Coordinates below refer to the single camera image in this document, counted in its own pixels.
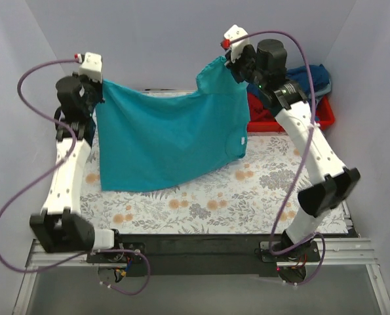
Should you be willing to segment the teal t shirt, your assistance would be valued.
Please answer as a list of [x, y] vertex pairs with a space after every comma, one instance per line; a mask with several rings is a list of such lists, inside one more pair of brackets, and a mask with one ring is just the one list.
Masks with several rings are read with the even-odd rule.
[[244, 157], [250, 112], [245, 84], [220, 56], [197, 90], [154, 97], [104, 81], [96, 107], [104, 191], [150, 192], [189, 182]]

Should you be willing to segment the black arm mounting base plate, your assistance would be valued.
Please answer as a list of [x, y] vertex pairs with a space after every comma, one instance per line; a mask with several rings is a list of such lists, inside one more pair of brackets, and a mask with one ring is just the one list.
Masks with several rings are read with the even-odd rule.
[[153, 276], [256, 274], [277, 276], [277, 263], [301, 258], [317, 263], [317, 243], [302, 245], [285, 257], [268, 252], [268, 234], [121, 234], [117, 243], [142, 253]]

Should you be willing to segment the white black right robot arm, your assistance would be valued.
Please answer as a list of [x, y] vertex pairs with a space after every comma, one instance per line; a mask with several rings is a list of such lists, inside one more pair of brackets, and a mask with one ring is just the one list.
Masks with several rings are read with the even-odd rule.
[[311, 186], [298, 193], [299, 209], [279, 243], [269, 244], [274, 256], [294, 256], [315, 237], [329, 212], [352, 192], [361, 175], [334, 153], [319, 124], [315, 106], [308, 103], [300, 85], [286, 75], [287, 51], [276, 39], [253, 47], [248, 39], [225, 39], [226, 67], [236, 82], [255, 86], [264, 108], [285, 130], [302, 158]]

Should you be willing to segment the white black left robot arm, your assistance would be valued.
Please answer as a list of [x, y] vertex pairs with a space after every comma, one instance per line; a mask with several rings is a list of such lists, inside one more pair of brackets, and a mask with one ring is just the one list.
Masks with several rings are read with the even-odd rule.
[[80, 209], [85, 164], [96, 130], [92, 114], [102, 101], [102, 85], [73, 73], [55, 87], [60, 107], [54, 118], [62, 122], [56, 128], [56, 160], [63, 164], [53, 174], [40, 214], [32, 215], [29, 225], [47, 253], [111, 249], [115, 232], [95, 228]]

